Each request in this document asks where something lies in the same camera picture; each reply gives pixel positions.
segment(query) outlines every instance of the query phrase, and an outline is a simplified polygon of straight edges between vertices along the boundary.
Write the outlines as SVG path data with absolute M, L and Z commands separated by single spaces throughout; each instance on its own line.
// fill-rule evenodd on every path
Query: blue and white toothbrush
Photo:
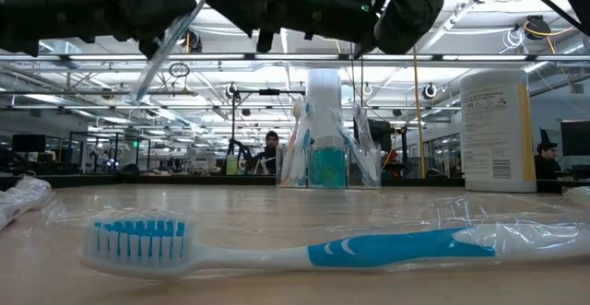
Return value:
M 590 249 L 590 233 L 576 226 L 481 225 L 257 251 L 195 245 L 192 226 L 167 218 L 95 221 L 84 227 L 81 263 L 118 276 L 170 279 L 212 268 L 366 270 L 424 261 L 565 257 Z

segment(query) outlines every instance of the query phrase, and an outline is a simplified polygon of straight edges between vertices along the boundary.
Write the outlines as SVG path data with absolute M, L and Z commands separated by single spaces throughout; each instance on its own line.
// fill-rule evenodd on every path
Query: ceiling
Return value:
M 574 15 L 567 0 L 552 0 L 558 6 Z M 522 35 L 522 30 L 511 32 L 515 24 L 522 25 L 529 15 L 542 15 L 553 31 L 564 31 L 552 37 L 557 53 L 585 53 L 581 46 L 580 33 L 569 29 L 570 25 L 539 0 L 445 0 L 444 9 L 439 15 L 433 29 L 417 44 L 419 54 L 513 54 L 544 53 L 551 54 L 547 41 L 530 41 Z M 250 40 L 235 28 L 226 18 L 215 10 L 205 7 L 192 24 L 192 30 L 198 34 L 203 43 L 203 53 L 253 53 L 256 36 Z M 111 37 L 98 37 L 96 43 L 86 44 L 79 39 L 67 41 L 44 41 L 49 46 L 67 43 L 67 46 L 83 54 L 138 54 L 134 41 L 118 42 Z M 306 41 L 303 34 L 284 30 L 277 34 L 271 53 L 306 53 L 336 54 L 349 53 L 350 45 L 344 41 L 334 41 L 314 37 Z M 174 53 L 185 53 L 183 45 L 175 47 Z M 151 136 L 155 140 L 172 141 L 175 145 L 188 145 L 195 136 L 195 141 L 202 149 L 220 148 L 227 145 L 231 133 L 231 110 L 213 110 L 212 106 L 229 106 L 226 95 L 227 87 L 233 83 L 238 89 L 279 88 L 305 90 L 308 69 L 311 67 L 337 69 L 343 83 L 343 105 L 363 100 L 371 106 L 382 106 L 380 110 L 371 111 L 370 117 L 390 121 L 414 121 L 414 111 L 404 111 L 402 117 L 394 117 L 392 106 L 414 106 L 415 73 L 411 60 L 404 63 L 360 62 L 265 62 L 265 61 L 192 61 L 185 62 L 191 68 L 187 77 L 174 78 L 169 73 L 167 62 L 161 68 L 151 84 L 150 91 L 157 91 L 149 103 L 152 106 L 186 106 L 191 110 L 160 109 L 158 112 L 134 110 L 126 96 L 104 99 L 101 96 L 76 95 L 51 99 L 36 99 L 22 96 L 18 103 L 42 103 L 87 106 L 128 106 L 120 110 L 84 110 L 77 111 L 87 117 L 92 131 L 104 131 L 105 127 L 143 126 L 140 134 Z M 65 66 L 63 63 L 49 62 L 12 62 L 7 69 L 18 70 L 19 81 L 0 80 L 0 87 L 11 90 L 39 90 L 40 93 L 56 90 L 100 91 L 103 89 L 130 90 L 136 86 L 145 62 L 125 61 L 84 61 Z M 531 64 L 515 63 L 427 63 L 419 64 L 419 88 L 432 83 L 438 89 L 438 97 L 431 101 L 422 101 L 422 106 L 458 107 L 458 79 L 461 76 L 481 71 L 486 68 L 528 68 Z M 531 90 L 542 89 L 547 85 L 558 85 L 565 76 L 552 65 L 538 65 L 531 73 L 543 71 L 544 76 L 531 79 Z M 261 97 L 253 94 L 242 103 L 241 108 L 251 108 L 250 116 L 238 112 L 237 120 L 242 127 L 238 139 L 248 145 L 261 146 L 268 129 L 276 129 L 281 137 L 287 138 L 292 126 L 290 105 L 296 96 Z M 450 116 L 457 111 L 446 110 L 427 117 L 425 122 L 449 122 Z M 351 115 L 344 110 L 345 120 L 351 121 Z M 164 126 L 172 128 L 162 130 Z

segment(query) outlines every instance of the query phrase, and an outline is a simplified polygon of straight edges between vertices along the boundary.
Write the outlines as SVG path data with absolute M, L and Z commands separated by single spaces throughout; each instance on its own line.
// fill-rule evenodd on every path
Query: desk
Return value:
M 390 188 L 382 193 L 283 192 L 274 187 L 112 185 L 56 190 L 70 213 L 104 205 L 191 213 L 210 245 L 276 248 L 325 240 L 346 225 L 432 217 L 432 203 L 460 188 Z M 567 198 L 520 195 L 486 204 L 490 212 L 559 214 Z M 28 213 L 0 233 L 3 304 L 587 304 L 590 262 L 506 264 L 400 273 L 203 271 L 178 282 L 96 273 L 77 263 L 79 221 L 45 224 Z

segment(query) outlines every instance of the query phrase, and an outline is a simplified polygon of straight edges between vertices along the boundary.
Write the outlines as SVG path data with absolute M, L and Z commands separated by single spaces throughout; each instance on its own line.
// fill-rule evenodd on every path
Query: toothbrush handle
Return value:
M 430 258 L 490 257 L 493 248 L 456 241 L 460 229 L 359 236 L 308 247 L 316 267 L 369 268 Z

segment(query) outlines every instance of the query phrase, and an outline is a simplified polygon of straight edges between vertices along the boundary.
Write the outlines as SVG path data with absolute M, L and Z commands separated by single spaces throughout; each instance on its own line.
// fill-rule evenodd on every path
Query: man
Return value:
M 548 141 L 537 146 L 538 155 L 535 156 L 535 171 L 538 180 L 557 180 L 561 171 L 560 164 L 555 160 L 557 144 Z
M 277 146 L 278 146 L 278 135 L 274 131 L 269 131 L 266 134 L 266 146 L 265 151 L 259 153 L 257 156 L 254 157 L 254 167 L 262 162 L 262 159 L 265 160 L 266 170 L 270 175 L 275 175 L 277 173 Z

